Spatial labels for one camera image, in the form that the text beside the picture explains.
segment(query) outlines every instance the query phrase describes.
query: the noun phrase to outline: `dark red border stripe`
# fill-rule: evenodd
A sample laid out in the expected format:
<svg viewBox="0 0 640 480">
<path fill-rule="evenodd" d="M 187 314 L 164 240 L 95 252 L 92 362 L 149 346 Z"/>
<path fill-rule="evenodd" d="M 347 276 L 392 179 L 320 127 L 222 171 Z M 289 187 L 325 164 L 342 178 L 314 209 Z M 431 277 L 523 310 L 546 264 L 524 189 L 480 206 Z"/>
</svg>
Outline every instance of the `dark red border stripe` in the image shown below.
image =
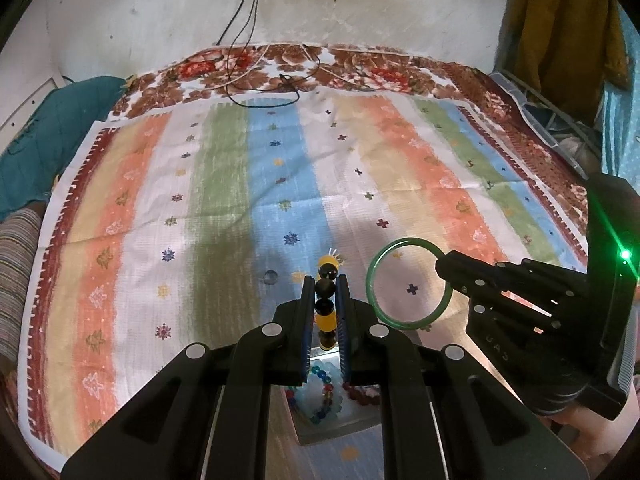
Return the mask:
<svg viewBox="0 0 640 480">
<path fill-rule="evenodd" d="M 51 299 L 60 267 L 60 256 L 78 212 L 81 198 L 84 196 L 87 185 L 91 181 L 90 174 L 102 160 L 107 147 L 113 140 L 114 134 L 118 131 L 119 128 L 105 128 L 95 138 L 94 145 L 89 150 L 69 188 L 69 193 L 53 229 L 49 246 L 45 250 L 42 259 L 40 281 L 38 282 L 31 309 L 28 334 L 27 386 L 30 390 L 27 390 L 27 415 L 31 434 L 48 446 L 53 446 L 53 442 L 44 401 L 46 322 L 49 318 Z"/>
<path fill-rule="evenodd" d="M 516 174 L 524 182 L 526 182 L 529 185 L 533 194 L 538 198 L 538 200 L 540 200 L 541 204 L 545 207 L 545 209 L 549 212 L 549 214 L 554 219 L 554 222 L 556 223 L 556 226 L 558 227 L 559 231 L 564 236 L 564 239 L 569 243 L 569 245 L 572 248 L 574 248 L 574 251 L 578 259 L 582 263 L 586 264 L 587 254 L 584 252 L 584 249 L 580 245 L 578 238 L 575 237 L 575 235 L 571 232 L 571 230 L 569 229 L 567 224 L 564 222 L 564 220 L 562 220 L 562 217 L 560 216 L 560 214 L 558 213 L 554 205 L 551 203 L 551 200 L 549 200 L 548 196 L 546 196 L 546 194 L 538 187 L 538 184 L 536 183 L 536 181 L 533 180 L 529 175 L 527 175 L 527 173 L 522 169 L 520 164 L 518 164 L 516 160 L 514 160 L 514 158 L 511 155 L 509 155 L 509 153 L 507 153 L 502 148 L 502 146 L 491 135 L 489 135 L 480 124 L 478 124 L 478 121 L 476 121 L 476 118 L 473 117 L 473 115 L 471 115 L 468 112 L 468 110 L 466 110 L 463 107 L 458 107 L 458 110 L 460 110 L 460 112 L 466 117 L 466 120 L 469 121 L 469 123 L 484 138 L 484 140 L 486 140 L 494 150 L 500 153 L 502 158 L 504 158 L 504 160 L 506 160 L 509 163 L 513 171 L 515 171 Z"/>
</svg>

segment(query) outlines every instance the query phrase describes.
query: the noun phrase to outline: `light blue dotted fabric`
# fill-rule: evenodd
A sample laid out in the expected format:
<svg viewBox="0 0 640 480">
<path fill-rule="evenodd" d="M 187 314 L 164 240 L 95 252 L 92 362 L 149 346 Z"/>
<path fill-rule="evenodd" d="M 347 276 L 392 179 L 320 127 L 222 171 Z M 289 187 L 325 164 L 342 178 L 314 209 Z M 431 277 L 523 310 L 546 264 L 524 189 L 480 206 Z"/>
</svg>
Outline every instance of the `light blue dotted fabric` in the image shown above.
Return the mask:
<svg viewBox="0 0 640 480">
<path fill-rule="evenodd" d="M 640 193 L 640 34 L 620 7 L 631 90 L 605 84 L 602 171 L 626 178 Z"/>
</svg>

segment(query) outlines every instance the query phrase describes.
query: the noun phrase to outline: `bed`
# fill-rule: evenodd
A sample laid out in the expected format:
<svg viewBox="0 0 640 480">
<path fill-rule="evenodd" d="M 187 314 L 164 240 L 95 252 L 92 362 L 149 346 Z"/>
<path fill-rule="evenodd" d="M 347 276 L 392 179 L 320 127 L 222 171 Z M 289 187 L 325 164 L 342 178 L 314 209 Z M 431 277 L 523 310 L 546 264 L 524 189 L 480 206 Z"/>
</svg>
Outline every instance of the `bed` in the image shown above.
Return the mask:
<svg viewBox="0 0 640 480">
<path fill-rule="evenodd" d="M 395 238 L 584 270 L 585 232 L 581 177 L 478 70 L 354 45 L 204 50 L 128 80 L 53 191 L 22 323 L 18 425 L 60 471 L 182 348 L 267 322 L 328 251 L 364 299 L 370 260 Z M 392 256 L 381 306 L 424 317 L 443 288 L 433 259 Z M 457 342 L 492 370 L 465 322 L 454 293 L 411 336 Z M 382 478 L 381 449 L 379 426 L 300 446 L 274 389 L 267 478 Z"/>
</svg>

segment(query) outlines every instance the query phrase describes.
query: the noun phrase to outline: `striped bedsheet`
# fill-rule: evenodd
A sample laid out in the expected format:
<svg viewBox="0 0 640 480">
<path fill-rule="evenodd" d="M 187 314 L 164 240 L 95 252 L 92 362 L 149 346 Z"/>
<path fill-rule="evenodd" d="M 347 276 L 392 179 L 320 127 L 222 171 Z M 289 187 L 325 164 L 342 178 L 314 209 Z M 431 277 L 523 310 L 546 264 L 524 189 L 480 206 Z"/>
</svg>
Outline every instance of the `striped bedsheet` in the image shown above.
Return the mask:
<svg viewBox="0 0 640 480">
<path fill-rule="evenodd" d="M 40 235 L 18 368 L 25 439 L 60 470 L 184 346 L 233 343 L 270 320 L 329 248 L 365 299 L 370 260 L 403 236 L 489 263 L 586 262 L 558 197 L 467 102 L 319 88 L 285 107 L 209 98 L 94 124 Z M 430 312 L 443 289 L 433 264 L 392 254 L 381 306 Z M 455 293 L 420 339 L 458 342 L 490 368 L 465 323 Z M 268 478 L 382 478 L 379 427 L 306 447 L 294 435 L 272 396 Z"/>
</svg>

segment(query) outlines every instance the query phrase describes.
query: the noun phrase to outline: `triangular cutout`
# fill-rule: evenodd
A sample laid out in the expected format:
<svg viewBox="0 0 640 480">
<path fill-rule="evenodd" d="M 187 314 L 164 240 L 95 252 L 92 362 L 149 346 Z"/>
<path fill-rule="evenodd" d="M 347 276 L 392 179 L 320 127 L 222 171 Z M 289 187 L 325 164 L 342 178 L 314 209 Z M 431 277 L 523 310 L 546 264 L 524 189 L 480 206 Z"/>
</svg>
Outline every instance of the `triangular cutout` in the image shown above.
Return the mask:
<svg viewBox="0 0 640 480">
<path fill-rule="evenodd" d="M 494 446 L 502 446 L 527 434 L 527 425 L 511 413 L 481 381 L 472 380 L 471 391 L 478 402 L 482 419 Z"/>
<path fill-rule="evenodd" d="M 181 382 L 180 377 L 171 379 L 162 390 L 125 421 L 123 431 L 147 444 L 156 444 Z"/>
</svg>

